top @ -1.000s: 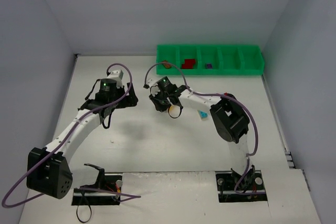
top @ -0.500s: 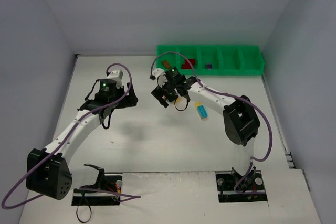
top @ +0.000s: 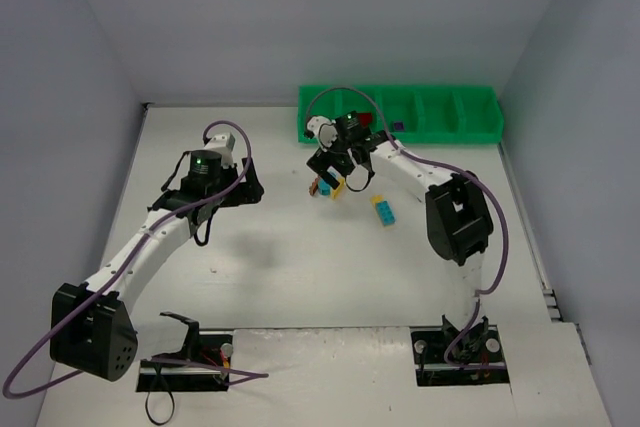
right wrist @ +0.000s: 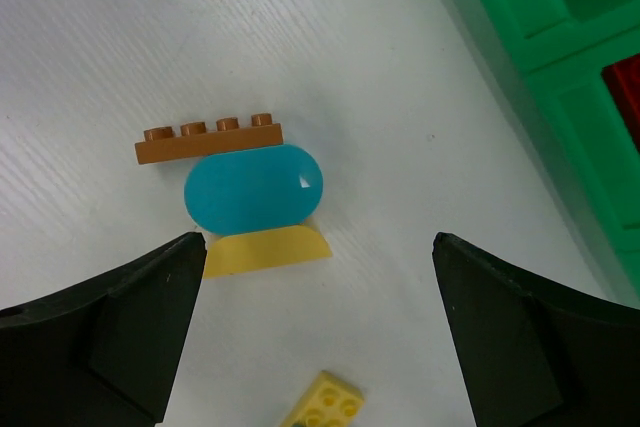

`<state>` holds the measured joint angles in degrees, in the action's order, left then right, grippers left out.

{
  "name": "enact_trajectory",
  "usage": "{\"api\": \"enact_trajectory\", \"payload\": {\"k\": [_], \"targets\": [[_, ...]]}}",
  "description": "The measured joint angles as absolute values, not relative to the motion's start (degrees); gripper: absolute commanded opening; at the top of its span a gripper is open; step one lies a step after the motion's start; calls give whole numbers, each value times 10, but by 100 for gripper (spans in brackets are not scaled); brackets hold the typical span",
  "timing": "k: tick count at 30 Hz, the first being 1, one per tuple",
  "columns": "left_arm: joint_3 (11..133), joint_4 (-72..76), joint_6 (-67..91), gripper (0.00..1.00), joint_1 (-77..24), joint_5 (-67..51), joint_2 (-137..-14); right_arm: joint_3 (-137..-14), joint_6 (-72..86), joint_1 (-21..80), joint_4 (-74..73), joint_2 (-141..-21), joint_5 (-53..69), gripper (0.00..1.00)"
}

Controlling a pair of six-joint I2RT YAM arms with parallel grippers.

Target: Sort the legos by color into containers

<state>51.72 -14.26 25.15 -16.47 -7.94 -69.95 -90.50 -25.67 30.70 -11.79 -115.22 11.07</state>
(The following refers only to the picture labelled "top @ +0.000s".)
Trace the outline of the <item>red lego brick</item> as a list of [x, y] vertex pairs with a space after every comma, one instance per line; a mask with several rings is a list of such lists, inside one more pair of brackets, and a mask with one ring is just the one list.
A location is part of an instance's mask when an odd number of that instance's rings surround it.
[[370, 112], [358, 112], [357, 116], [363, 127], [367, 127], [374, 122], [374, 115]]

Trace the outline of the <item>yellow half-round lego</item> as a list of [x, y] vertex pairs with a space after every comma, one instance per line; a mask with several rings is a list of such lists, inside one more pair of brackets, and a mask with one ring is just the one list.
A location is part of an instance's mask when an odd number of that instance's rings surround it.
[[330, 190], [330, 194], [329, 197], [332, 200], [335, 200], [338, 198], [338, 196], [342, 193], [342, 191], [345, 188], [345, 179], [343, 177], [340, 177], [338, 179], [338, 185], [335, 188], [331, 188]]

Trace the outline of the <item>teal rounded lego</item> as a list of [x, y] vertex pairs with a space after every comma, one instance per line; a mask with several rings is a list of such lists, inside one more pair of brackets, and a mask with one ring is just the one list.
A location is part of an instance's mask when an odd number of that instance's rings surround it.
[[322, 196], [327, 196], [334, 199], [338, 194], [338, 188], [340, 187], [339, 177], [331, 172], [331, 177], [335, 180], [333, 184], [328, 183], [326, 180], [321, 178], [318, 182], [318, 192]]

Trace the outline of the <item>brown long lego plate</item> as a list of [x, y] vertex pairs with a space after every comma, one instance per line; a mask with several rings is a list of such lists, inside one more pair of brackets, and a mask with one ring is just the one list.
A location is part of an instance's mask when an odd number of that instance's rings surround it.
[[321, 178], [320, 177], [316, 177], [311, 185], [309, 186], [309, 194], [311, 196], [315, 196], [318, 192], [319, 192], [319, 184], [320, 184]]

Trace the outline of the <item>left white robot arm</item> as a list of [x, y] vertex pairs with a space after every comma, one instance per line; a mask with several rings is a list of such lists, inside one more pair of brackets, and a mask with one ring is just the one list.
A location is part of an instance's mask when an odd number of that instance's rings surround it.
[[63, 284], [52, 299], [49, 355], [57, 363], [114, 382], [138, 360], [181, 364], [201, 348], [199, 324], [169, 311], [136, 325], [134, 306], [169, 257], [221, 208], [260, 202], [264, 189], [249, 157], [229, 163], [208, 149], [186, 153], [187, 174], [176, 189], [163, 185], [143, 225], [96, 274]]

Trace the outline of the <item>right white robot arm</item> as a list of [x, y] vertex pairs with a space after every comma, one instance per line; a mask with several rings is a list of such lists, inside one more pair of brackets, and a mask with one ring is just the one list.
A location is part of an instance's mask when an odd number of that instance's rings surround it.
[[444, 322], [458, 331], [474, 325], [481, 269], [494, 231], [482, 190], [466, 174], [410, 159], [400, 141], [383, 130], [372, 132], [354, 112], [335, 120], [313, 116], [305, 136], [318, 143], [307, 165], [321, 177], [327, 178], [330, 168], [346, 176], [361, 166], [370, 178], [386, 178], [419, 200], [426, 238], [446, 267]]

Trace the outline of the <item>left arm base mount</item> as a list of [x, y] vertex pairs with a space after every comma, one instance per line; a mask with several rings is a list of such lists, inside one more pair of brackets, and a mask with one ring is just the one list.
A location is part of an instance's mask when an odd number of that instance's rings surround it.
[[[231, 367], [233, 356], [231, 331], [201, 330], [198, 321], [168, 311], [162, 312], [160, 316], [187, 327], [180, 349], [162, 353], [162, 356], [212, 367]], [[167, 390], [173, 393], [227, 392], [229, 383], [228, 373], [166, 362], [157, 364], [144, 360], [140, 363], [136, 391], [139, 393], [166, 392]]]

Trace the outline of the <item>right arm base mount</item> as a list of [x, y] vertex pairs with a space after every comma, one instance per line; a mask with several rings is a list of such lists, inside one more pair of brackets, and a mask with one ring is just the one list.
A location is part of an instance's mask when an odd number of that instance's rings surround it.
[[444, 354], [458, 330], [447, 327], [412, 328], [411, 347], [415, 366], [416, 384], [420, 388], [484, 386], [510, 383], [509, 372], [502, 350], [499, 331], [486, 325], [481, 333], [477, 324], [469, 333], [471, 340], [461, 340]]

